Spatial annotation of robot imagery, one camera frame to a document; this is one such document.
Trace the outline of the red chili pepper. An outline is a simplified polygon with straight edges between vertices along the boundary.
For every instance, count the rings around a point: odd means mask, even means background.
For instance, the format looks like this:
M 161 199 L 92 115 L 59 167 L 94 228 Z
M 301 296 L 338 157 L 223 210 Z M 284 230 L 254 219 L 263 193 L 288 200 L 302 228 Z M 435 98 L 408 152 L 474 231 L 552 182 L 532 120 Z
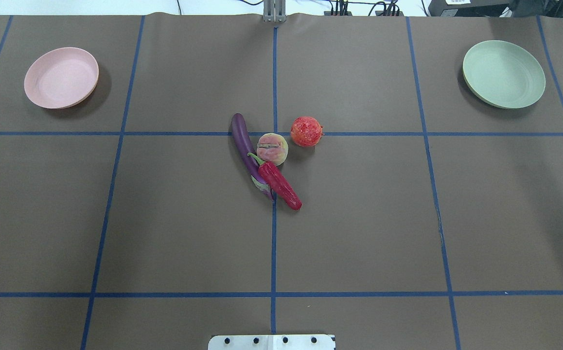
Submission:
M 299 195 L 295 193 L 294 189 L 286 178 L 281 174 L 279 168 L 271 161 L 264 161 L 254 153 L 248 153 L 248 157 L 253 158 L 259 168 L 258 173 L 269 185 L 269 187 L 280 196 L 289 208 L 293 210 L 300 210 L 303 202 L 300 200 Z

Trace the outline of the peach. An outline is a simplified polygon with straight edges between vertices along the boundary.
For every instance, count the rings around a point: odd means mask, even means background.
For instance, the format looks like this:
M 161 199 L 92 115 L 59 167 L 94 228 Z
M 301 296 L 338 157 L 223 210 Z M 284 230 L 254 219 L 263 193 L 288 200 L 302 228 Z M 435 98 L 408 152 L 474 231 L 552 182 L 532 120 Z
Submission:
M 272 162 L 275 166 L 280 166 L 286 161 L 288 143 L 282 135 L 266 133 L 257 142 L 256 155 L 263 161 Z

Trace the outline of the purple eggplant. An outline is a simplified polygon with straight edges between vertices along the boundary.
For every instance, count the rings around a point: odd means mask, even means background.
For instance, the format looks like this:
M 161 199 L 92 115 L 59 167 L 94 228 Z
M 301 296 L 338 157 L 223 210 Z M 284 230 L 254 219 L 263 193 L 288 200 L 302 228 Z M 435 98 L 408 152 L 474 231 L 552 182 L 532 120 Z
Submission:
M 230 121 L 230 127 L 232 132 L 233 141 L 239 152 L 239 156 L 246 166 L 250 179 L 252 180 L 255 187 L 262 192 L 270 201 L 274 200 L 272 189 L 266 183 L 263 177 L 259 174 L 259 165 L 257 161 L 250 157 L 248 154 L 253 153 L 255 149 L 253 148 L 252 141 L 249 137 L 248 130 L 246 128 L 246 122 L 241 113 L 235 113 Z

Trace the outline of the red pomegranate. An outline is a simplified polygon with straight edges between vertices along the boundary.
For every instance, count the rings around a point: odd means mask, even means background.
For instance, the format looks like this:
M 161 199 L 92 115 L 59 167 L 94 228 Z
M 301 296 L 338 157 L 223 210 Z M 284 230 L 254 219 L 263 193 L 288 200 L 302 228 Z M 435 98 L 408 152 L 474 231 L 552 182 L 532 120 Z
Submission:
M 298 117 L 290 129 L 293 142 L 303 148 L 316 146 L 323 135 L 323 127 L 314 117 Z

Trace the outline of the pink plate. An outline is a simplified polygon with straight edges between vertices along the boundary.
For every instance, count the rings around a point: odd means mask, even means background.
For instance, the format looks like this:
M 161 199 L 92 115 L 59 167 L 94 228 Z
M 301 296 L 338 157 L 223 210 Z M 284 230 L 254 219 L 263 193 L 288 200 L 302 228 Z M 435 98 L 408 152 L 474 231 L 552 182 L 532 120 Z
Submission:
M 37 58 L 24 76 L 24 93 L 35 105 L 64 109 L 83 102 L 100 75 L 96 58 L 79 47 L 61 47 Z

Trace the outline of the green plate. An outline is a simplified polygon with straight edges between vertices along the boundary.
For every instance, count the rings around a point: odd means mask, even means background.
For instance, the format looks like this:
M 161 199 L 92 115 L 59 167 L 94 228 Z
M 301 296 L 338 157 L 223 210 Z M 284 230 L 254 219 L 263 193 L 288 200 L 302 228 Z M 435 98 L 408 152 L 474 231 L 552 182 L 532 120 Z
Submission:
M 501 109 L 527 108 L 540 100 L 546 88 L 537 58 L 501 40 L 482 41 L 468 49 L 462 75 L 477 98 Z

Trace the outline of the aluminium frame post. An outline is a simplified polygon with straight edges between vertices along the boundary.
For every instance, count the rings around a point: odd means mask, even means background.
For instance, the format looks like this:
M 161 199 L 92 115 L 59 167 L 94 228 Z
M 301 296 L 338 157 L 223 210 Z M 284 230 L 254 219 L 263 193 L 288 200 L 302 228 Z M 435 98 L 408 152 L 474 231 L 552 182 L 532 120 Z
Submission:
M 284 23 L 286 17 L 286 0 L 263 0 L 263 21 L 265 23 Z

